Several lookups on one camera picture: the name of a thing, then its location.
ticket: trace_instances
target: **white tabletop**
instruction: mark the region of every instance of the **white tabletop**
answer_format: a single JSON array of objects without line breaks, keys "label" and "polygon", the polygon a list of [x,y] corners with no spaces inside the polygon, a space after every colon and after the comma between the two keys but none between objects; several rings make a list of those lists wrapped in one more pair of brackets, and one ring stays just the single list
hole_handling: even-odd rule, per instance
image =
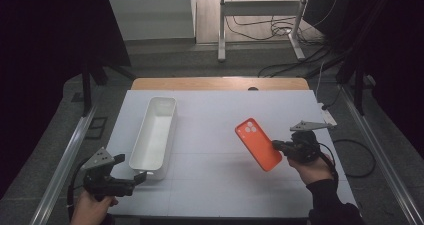
[{"label": "white tabletop", "polygon": [[[153,97],[177,100],[177,127],[168,173],[118,198],[112,214],[172,217],[307,217],[312,196],[287,160],[264,172],[235,127],[254,118],[271,140],[290,140],[301,120],[324,122],[312,91],[128,91],[107,150],[126,160],[112,176],[131,179],[128,161]],[[327,129],[314,131],[330,147],[340,175],[338,194],[356,204]]]}]

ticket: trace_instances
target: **phone case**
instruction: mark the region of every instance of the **phone case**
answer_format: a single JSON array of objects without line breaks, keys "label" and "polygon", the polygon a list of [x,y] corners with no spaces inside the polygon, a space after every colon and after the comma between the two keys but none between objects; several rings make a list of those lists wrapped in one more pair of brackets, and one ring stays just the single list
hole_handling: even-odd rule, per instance
[{"label": "phone case", "polygon": [[261,168],[271,171],[283,157],[272,147],[271,140],[253,118],[249,118],[236,127],[236,134],[258,162]]}]

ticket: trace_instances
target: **white tray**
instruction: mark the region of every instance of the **white tray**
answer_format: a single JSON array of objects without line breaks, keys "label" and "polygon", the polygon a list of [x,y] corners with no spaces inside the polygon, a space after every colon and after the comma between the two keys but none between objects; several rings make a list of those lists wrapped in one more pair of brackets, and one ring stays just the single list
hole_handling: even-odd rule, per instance
[{"label": "white tray", "polygon": [[150,100],[131,154],[129,165],[136,172],[147,171],[147,179],[163,179],[168,169],[176,125],[174,98]]}]

